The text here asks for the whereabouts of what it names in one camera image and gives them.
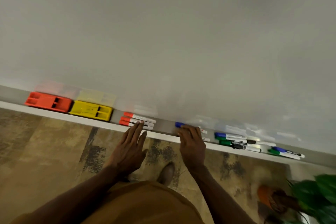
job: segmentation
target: brown shirt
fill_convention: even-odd
[[[11,224],[26,224],[29,214]],[[82,224],[203,223],[195,206],[157,182],[118,183]]]

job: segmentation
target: forearm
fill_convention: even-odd
[[[207,202],[215,224],[255,224],[236,201],[213,179],[205,166],[190,173]]]
[[[116,171],[103,168],[89,180],[59,195],[30,214],[29,223],[79,223],[116,183]]]

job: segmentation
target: floor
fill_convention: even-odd
[[[31,212],[95,175],[102,168],[121,132],[0,109],[0,223]],[[156,180],[161,169],[175,162],[170,188],[190,200],[204,223],[213,223],[209,209],[182,162],[179,144],[146,138],[148,148],[133,180]],[[205,164],[218,183],[256,222],[256,191],[268,184],[288,190],[286,165],[206,150]]]

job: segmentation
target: brown shoe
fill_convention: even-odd
[[[156,180],[158,183],[168,186],[173,180],[175,172],[175,165],[169,162],[161,171],[159,178]]]

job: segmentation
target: hand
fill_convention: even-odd
[[[183,125],[177,134],[181,139],[182,159],[189,172],[195,172],[204,167],[205,143],[202,140],[200,128]]]
[[[117,147],[104,166],[115,168],[117,175],[125,177],[139,169],[144,161],[147,149],[142,151],[147,131],[140,136],[144,122],[137,122],[130,127],[121,138]]]

